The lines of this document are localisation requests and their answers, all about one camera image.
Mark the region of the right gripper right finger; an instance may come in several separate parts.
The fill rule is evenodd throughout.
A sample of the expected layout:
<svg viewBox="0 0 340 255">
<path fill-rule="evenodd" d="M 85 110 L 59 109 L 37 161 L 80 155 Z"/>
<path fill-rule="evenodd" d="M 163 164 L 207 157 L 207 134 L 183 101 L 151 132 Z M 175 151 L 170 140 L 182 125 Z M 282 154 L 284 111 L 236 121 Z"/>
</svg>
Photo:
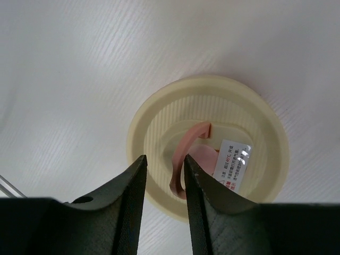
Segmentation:
<svg viewBox="0 0 340 255">
<path fill-rule="evenodd" d="M 255 203 L 184 160 L 194 254 L 339 254 L 339 205 Z"/>
</svg>

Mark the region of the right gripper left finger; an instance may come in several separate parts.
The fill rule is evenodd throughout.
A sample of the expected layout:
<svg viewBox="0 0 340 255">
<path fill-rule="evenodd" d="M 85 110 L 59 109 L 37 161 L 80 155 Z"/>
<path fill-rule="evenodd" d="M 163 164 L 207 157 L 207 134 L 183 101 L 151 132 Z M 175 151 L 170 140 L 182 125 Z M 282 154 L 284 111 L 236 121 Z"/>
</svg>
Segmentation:
<svg viewBox="0 0 340 255">
<path fill-rule="evenodd" d="M 73 202 L 1 199 L 1 254 L 136 254 L 147 158 Z"/>
</svg>

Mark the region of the cream lid pink handle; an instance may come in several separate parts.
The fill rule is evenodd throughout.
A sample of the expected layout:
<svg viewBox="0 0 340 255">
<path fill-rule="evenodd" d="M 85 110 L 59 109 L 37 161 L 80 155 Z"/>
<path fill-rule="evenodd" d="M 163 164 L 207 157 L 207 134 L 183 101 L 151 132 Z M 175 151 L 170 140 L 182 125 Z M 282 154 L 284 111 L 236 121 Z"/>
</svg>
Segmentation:
<svg viewBox="0 0 340 255">
<path fill-rule="evenodd" d="M 188 221 L 182 169 L 198 147 L 225 158 L 222 183 L 251 201 L 272 202 L 286 180 L 286 133 L 255 91 L 223 76 L 180 79 L 142 104 L 126 145 L 129 162 L 147 156 L 147 198 L 176 220 Z"/>
</svg>

